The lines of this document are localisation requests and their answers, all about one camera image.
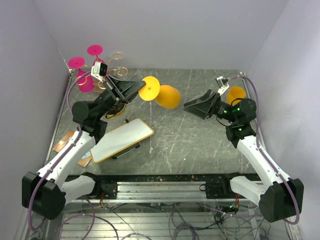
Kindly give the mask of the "yellow wine glass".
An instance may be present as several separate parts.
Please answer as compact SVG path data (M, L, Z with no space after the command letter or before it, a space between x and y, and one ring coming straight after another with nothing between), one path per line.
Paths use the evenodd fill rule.
M235 106L245 97L246 92L243 88L239 86L233 86L229 89L229 92L226 97L226 102L231 106Z
M153 101L166 109L174 109L181 102L180 91L170 85L160 85L159 80L154 76L147 76L142 79L144 87L138 91L144 101Z

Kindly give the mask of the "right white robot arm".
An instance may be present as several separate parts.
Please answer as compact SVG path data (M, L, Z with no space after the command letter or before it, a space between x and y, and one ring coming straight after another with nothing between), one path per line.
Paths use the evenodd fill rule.
M221 194L231 198L239 194L258 206L260 213L270 223L295 217L302 212L304 185L298 178L285 173L260 145L257 133L251 127L256 118L257 105L253 99L241 99L232 106L221 100L219 93L208 90L202 97L186 102L183 109L203 120L212 116L227 120L227 139L249 161L262 184L247 179L240 173L228 176L220 186Z

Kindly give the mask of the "yellow wine glass front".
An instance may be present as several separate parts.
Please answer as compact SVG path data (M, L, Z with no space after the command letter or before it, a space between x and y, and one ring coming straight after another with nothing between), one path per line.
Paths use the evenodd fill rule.
M229 92L226 97L226 102L231 106L235 106L245 97L246 92L243 88L239 86L233 86L229 89Z

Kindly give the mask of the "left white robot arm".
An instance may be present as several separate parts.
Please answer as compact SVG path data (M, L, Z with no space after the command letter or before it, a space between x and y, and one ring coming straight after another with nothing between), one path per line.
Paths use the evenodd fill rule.
M65 205L82 196L98 198L102 181L85 172L66 181L78 161L105 135L108 123L101 118L119 103L130 103L146 85L143 80L124 81L108 76L105 90L93 101L77 101L71 107L73 122L79 126L67 145L37 173L27 172L22 178L22 206L28 220L37 213L48 220L55 219Z

